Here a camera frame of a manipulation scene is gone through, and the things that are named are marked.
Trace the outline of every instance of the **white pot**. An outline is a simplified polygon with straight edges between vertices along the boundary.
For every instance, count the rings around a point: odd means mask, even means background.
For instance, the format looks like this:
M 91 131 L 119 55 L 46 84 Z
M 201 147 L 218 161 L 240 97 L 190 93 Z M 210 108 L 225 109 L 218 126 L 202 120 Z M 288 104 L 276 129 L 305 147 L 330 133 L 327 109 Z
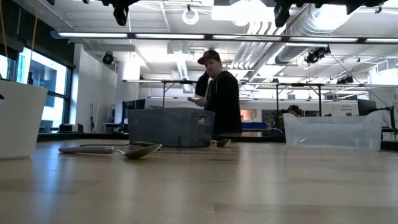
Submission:
M 0 95 L 0 159 L 28 157 L 35 150 L 47 89 L 0 81 Z

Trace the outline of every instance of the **light fixture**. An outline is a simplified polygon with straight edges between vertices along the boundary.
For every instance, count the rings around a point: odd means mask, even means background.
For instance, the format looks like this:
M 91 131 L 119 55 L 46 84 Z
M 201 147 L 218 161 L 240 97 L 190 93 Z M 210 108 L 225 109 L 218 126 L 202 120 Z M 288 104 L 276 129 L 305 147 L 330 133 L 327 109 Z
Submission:
M 58 35 L 66 38 L 127 38 L 126 33 L 60 32 Z
M 162 80 L 123 80 L 123 82 L 133 82 L 133 83 L 162 83 Z
M 190 19 L 187 17 L 187 13 L 188 12 L 193 12 L 193 17 L 190 18 Z M 184 21 L 184 23 L 186 23 L 188 25 L 195 25 L 199 21 L 199 13 L 198 13 L 198 11 L 196 11 L 196 10 L 188 10 L 188 9 L 184 10 L 184 12 L 182 13 L 182 21 Z
M 391 44 L 396 44 L 398 43 L 397 38 L 368 38 L 365 40 L 365 43 L 391 43 Z
M 277 83 L 241 82 L 243 85 L 276 85 Z
M 215 40 L 280 41 L 281 37 L 264 35 L 213 35 Z
M 204 39 L 201 34 L 136 34 L 137 39 Z
M 316 43 L 286 43 L 288 47 L 327 47 L 328 44 L 316 44 Z
M 174 97 L 170 97 L 170 96 L 165 96 L 163 98 L 163 96 L 148 96 L 149 99 L 174 99 Z
M 306 42 L 333 42 L 333 43 L 349 42 L 349 43 L 354 43 L 354 42 L 358 41 L 358 38 L 349 38 L 349 37 L 291 37 L 289 40 L 290 41 L 294 41 L 294 42 L 306 41 Z

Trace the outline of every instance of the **window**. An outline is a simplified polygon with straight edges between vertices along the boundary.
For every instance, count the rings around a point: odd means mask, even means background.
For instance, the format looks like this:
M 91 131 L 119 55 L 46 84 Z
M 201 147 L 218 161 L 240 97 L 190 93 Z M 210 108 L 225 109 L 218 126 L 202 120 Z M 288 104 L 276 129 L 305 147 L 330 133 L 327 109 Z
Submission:
M 11 79 L 15 70 L 15 61 L 0 55 L 0 74 L 2 78 Z
M 27 83 L 29 72 L 32 72 L 33 85 L 42 86 L 49 91 L 40 127 L 57 128 L 62 123 L 68 123 L 72 71 L 37 52 L 32 53 L 30 49 L 24 48 L 19 54 L 16 81 Z

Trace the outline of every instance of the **person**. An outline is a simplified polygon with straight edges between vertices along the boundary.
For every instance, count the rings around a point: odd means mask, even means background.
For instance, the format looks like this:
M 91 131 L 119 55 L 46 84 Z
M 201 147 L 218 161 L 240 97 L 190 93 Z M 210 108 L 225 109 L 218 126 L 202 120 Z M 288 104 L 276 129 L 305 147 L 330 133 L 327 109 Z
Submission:
M 215 112 L 213 134 L 241 135 L 238 81 L 231 73 L 223 71 L 220 55 L 215 50 L 206 51 L 198 63 L 206 67 L 206 73 L 199 78 L 198 91 L 195 91 L 199 96 L 204 95 L 195 103 L 207 111 Z

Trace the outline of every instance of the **silver spoon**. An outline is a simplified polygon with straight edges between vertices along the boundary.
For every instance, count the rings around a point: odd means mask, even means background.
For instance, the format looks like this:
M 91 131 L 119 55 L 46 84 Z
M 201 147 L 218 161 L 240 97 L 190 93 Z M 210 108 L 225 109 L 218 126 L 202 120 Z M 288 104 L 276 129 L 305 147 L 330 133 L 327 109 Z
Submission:
M 92 153 L 92 154 L 112 154 L 114 152 L 121 153 L 124 157 L 129 159 L 138 159 L 140 157 L 149 155 L 158 149 L 160 149 L 162 145 L 153 145 L 148 147 L 143 147 L 140 149 L 131 149 L 128 151 L 122 151 L 119 149 L 115 149 L 113 146 L 106 147 L 61 147 L 58 151 L 63 153 Z

